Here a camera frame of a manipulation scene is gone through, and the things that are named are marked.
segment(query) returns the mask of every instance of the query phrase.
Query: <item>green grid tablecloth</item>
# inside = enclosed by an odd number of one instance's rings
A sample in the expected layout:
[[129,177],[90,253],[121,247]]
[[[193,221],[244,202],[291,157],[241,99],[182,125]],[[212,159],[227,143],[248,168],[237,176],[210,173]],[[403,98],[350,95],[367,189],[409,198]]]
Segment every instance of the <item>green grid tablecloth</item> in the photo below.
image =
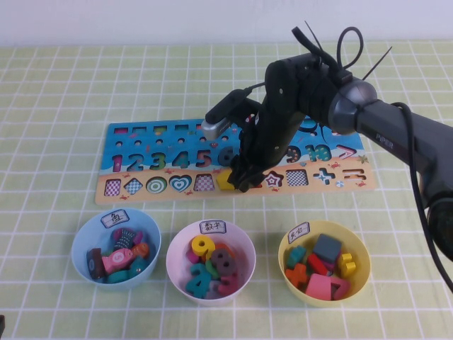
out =
[[[390,45],[369,78],[379,97],[451,125],[453,42],[368,42],[353,72],[364,75]],[[344,60],[356,49],[345,45]],[[270,62],[300,52],[295,44],[1,48],[4,338],[453,338],[452,295],[425,245],[408,168],[365,138],[375,191],[128,205],[163,232],[151,278],[133,291],[107,293],[75,272],[69,250],[76,231],[111,208],[94,203],[107,124],[202,118],[233,88],[262,81]],[[263,89],[253,96],[262,99]],[[179,294],[164,261],[178,230],[211,217],[244,228],[258,254],[244,292],[214,309]],[[283,234],[310,219],[348,226],[372,255],[365,291],[341,308],[295,300],[278,268]]]

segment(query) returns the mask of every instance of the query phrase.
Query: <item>wooden shape block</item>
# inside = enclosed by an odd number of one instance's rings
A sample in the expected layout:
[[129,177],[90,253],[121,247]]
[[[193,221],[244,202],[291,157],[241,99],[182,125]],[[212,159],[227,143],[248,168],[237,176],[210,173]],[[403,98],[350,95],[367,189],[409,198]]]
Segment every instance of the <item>wooden shape block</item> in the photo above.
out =
[[316,274],[327,275],[327,268],[323,265],[323,263],[315,253],[311,253],[306,262]]
[[319,274],[310,276],[310,281],[306,287],[305,294],[319,300],[332,300],[331,277]]
[[211,260],[207,260],[205,265],[206,265],[206,270],[209,272],[209,274],[211,274],[212,279],[217,280],[220,277],[220,275],[219,275],[219,272],[217,271],[217,269],[214,268],[214,266],[212,265]]
[[198,235],[192,240],[192,250],[198,256],[206,255],[206,259],[209,260],[215,250],[215,243],[209,236]]
[[288,256],[286,266],[290,269],[294,269],[296,264],[302,261],[306,253],[306,249],[302,246],[296,246],[291,250]]
[[230,276],[222,276],[220,285],[217,288],[219,294],[223,296],[231,295],[239,289],[238,276],[236,273]]
[[229,175],[231,174],[231,169],[228,168],[222,171],[216,178],[217,184],[219,184],[220,190],[234,190],[234,185],[228,183]]
[[331,292],[333,300],[341,300],[349,291],[351,283],[348,280],[331,276]]
[[320,260],[334,264],[338,254],[341,252],[341,242],[326,234],[320,234],[313,252]]
[[187,282],[185,290],[196,298],[204,299],[207,291],[210,289],[211,274],[208,273],[206,267],[201,263],[191,266],[190,272],[195,277]]
[[340,276],[347,278],[355,271],[355,262],[347,262],[340,267]]
[[220,276],[231,276],[236,271],[236,261],[229,255],[226,249],[214,250],[211,256],[211,262]]
[[296,264],[296,266],[294,266],[294,270],[288,268],[285,271],[285,275],[291,284],[297,289],[301,289],[302,285],[304,285],[308,280],[306,275],[306,266],[302,263]]

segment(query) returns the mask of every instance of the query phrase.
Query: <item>black cable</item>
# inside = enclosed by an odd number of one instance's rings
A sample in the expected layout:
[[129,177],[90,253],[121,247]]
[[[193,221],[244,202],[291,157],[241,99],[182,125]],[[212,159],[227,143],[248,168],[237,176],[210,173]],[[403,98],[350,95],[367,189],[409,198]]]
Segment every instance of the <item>black cable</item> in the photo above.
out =
[[405,103],[392,103],[392,105],[399,107],[404,115],[404,118],[406,119],[406,124],[408,128],[408,151],[409,151],[409,170],[411,173],[411,182],[412,182],[412,189],[413,189],[413,194],[415,197],[415,203],[417,204],[417,211],[418,215],[420,216],[420,221],[422,224],[423,228],[423,233],[425,234],[426,238],[426,243],[428,244],[428,249],[430,250],[432,259],[434,261],[434,264],[437,267],[437,270],[439,271],[440,275],[444,279],[445,283],[447,284],[447,287],[452,291],[453,293],[453,282],[448,276],[444,266],[442,265],[442,262],[439,259],[439,255],[436,252],[434,241],[432,240],[429,227],[428,227],[428,219],[426,218],[425,211],[423,209],[423,204],[422,204],[422,197],[420,194],[420,188],[418,186],[418,181],[417,181],[417,172],[415,170],[415,135],[413,131],[413,123],[412,123],[412,112],[410,108],[405,104]]
[[[341,62],[341,44],[343,44],[343,38],[345,37],[346,34],[348,34],[350,31],[354,31],[357,33],[358,37],[359,37],[359,43],[360,43],[360,48],[359,48],[359,52],[357,53],[357,55],[355,56],[354,60],[352,62],[350,62],[349,64],[347,64],[346,66],[343,67],[343,63]],[[340,34],[340,37],[338,39],[338,43],[337,43],[337,63],[338,63],[338,66],[341,68],[341,69],[347,69],[351,66],[353,66],[360,58],[360,55],[362,55],[362,52],[363,52],[363,37],[362,37],[362,34],[361,32],[359,31],[358,28],[356,27],[348,27],[346,28],[341,34]]]

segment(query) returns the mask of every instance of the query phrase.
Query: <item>shape puzzle board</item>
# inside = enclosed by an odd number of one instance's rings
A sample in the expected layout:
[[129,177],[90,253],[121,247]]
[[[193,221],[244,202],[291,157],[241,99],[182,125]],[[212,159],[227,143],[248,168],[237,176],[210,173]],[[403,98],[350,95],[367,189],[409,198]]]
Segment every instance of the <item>shape puzzle board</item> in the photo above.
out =
[[202,120],[108,126],[97,204],[203,199],[230,195],[315,193],[376,187],[358,134],[339,135],[306,119],[280,163],[246,193],[222,191],[217,177],[239,153],[240,128],[206,140]]

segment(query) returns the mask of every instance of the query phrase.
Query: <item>number 5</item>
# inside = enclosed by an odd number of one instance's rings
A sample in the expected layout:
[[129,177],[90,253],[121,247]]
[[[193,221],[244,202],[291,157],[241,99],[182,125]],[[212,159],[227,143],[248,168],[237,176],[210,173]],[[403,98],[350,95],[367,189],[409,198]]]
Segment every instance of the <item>number 5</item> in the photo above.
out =
[[203,160],[203,162],[197,162],[197,168],[205,168],[206,166],[211,165],[212,160],[208,155],[211,154],[211,150],[202,150],[197,153],[197,159]]

